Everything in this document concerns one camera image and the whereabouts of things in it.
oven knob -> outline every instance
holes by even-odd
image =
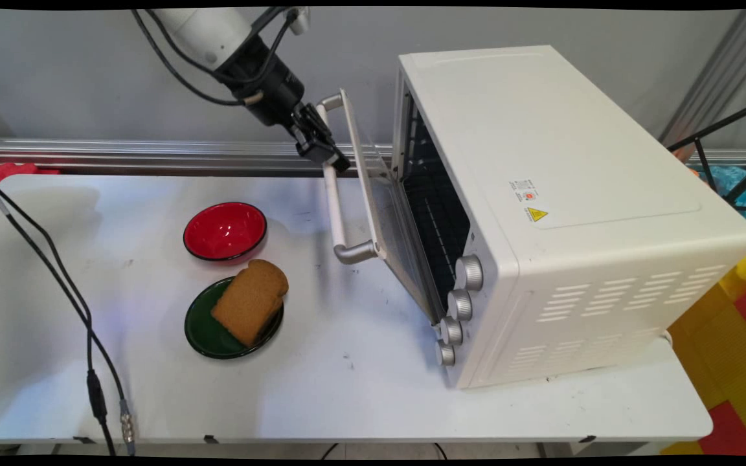
[[[457,288],[479,291],[482,289],[482,265],[476,256],[457,259]]]
[[[445,316],[439,321],[439,331],[442,333],[442,341],[448,345],[462,344],[462,325],[450,316]]]
[[[447,292],[447,315],[455,320],[471,320],[471,296],[464,289]]]
[[[453,366],[453,363],[456,362],[453,347],[442,340],[437,340],[436,345],[436,362],[439,363],[439,366]]]

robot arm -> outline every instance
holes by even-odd
[[[293,136],[299,155],[328,163],[339,172],[350,167],[313,104],[303,104],[304,85],[266,47],[258,33],[284,13],[295,35],[309,29],[309,7],[272,6],[249,24],[235,8],[160,8],[148,13],[165,32],[186,44],[196,61],[245,104],[261,123],[280,124]]]

open oven door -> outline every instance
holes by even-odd
[[[384,260],[388,268],[399,278],[411,297],[425,313],[432,324],[437,324],[443,316],[443,309],[438,299],[433,300],[435,293],[429,293],[427,281],[424,280],[423,263],[415,248],[415,226],[407,210],[405,198],[399,196],[396,183],[390,176],[390,169],[376,151],[363,150],[361,135],[356,125],[356,116],[352,103],[344,89],[339,95],[325,98],[316,107],[326,123],[326,112],[329,109],[343,107],[353,145],[356,169],[361,182],[362,194],[367,210],[367,221],[370,228],[370,239],[354,247],[347,247],[344,242],[344,230],[341,223],[341,210],[338,205],[338,189],[335,185],[335,170],[325,163],[324,179],[330,223],[333,238],[333,250],[343,263],[358,263],[362,260],[377,257]]]

white table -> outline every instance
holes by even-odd
[[[712,424],[669,344],[619,368],[462,392],[436,366],[435,333],[384,263],[332,254],[320,178],[19,175],[2,189],[47,229],[94,313],[140,442],[699,439]],[[348,240],[366,239],[358,180],[341,179]],[[260,257],[289,278],[284,322],[251,356],[192,350],[183,321],[243,265],[190,256],[207,206],[263,210]],[[41,243],[38,234],[34,235]],[[115,439],[118,398],[95,350]],[[0,213],[0,443],[100,442],[85,389],[85,330]]]

toast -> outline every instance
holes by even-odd
[[[246,347],[257,343],[261,330],[284,303],[287,276],[266,260],[251,260],[238,272],[212,309],[212,316]]]

